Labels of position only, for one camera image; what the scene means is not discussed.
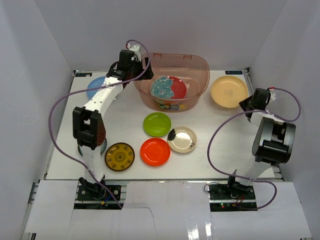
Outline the red plate with teal flower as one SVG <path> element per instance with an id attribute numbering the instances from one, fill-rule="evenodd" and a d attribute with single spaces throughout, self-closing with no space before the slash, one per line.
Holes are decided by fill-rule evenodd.
<path id="1" fill-rule="evenodd" d="M 150 94 L 161 99 L 184 99 L 187 93 L 187 85 L 175 76 L 161 76 L 150 86 Z"/>

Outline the dark blue ceramic plate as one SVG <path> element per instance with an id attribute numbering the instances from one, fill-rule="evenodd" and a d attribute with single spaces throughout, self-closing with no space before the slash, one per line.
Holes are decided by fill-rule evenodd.
<path id="1" fill-rule="evenodd" d="M 163 105 L 177 105 L 183 101 L 182 99 L 170 99 L 170 98 L 158 98 L 158 97 L 156 97 L 154 100 L 159 104 L 163 104 Z"/>

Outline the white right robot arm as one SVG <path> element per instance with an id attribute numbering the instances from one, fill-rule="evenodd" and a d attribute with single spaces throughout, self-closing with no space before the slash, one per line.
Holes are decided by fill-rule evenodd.
<path id="1" fill-rule="evenodd" d="M 287 163 L 291 157 L 296 125 L 262 112 L 275 99 L 272 88 L 256 88 L 253 95 L 239 103 L 247 120 L 258 129 L 251 149 L 253 157 L 240 170 L 233 172 L 245 178 L 228 178 L 225 192 L 233 200 L 251 192 L 253 181 L 266 170 Z"/>

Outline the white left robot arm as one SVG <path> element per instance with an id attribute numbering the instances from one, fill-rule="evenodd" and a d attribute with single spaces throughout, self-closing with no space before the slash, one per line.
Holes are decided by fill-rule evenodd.
<path id="1" fill-rule="evenodd" d="M 101 154 L 106 143 L 106 128 L 103 121 L 108 107 L 117 95 L 123 91 L 128 80 L 150 80 L 154 74 L 149 58 L 145 57 L 145 67 L 140 46 L 128 46 L 121 50 L 117 62 L 111 65 L 106 77 L 96 93 L 83 107 L 72 111 L 72 133 L 77 141 L 78 151 L 86 165 L 86 171 L 97 182 L 90 183 L 84 178 L 79 181 L 90 196 L 99 200 L 105 196 L 106 187 L 100 184 L 105 175 L 102 171 Z"/>

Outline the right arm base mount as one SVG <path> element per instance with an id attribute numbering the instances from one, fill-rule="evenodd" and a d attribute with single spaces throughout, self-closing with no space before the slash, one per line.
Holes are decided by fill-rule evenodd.
<path id="1" fill-rule="evenodd" d="M 252 186 L 248 191 L 242 191 L 230 188 L 227 184 L 209 182 L 203 190 L 208 194 L 212 213 L 257 211 L 256 195 Z"/>

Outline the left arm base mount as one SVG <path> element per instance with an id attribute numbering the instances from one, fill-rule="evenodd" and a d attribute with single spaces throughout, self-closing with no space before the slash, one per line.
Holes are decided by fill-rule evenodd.
<path id="1" fill-rule="evenodd" d="M 73 208 L 75 210 L 120 210 L 112 196 L 104 188 L 99 193 L 79 185 Z"/>

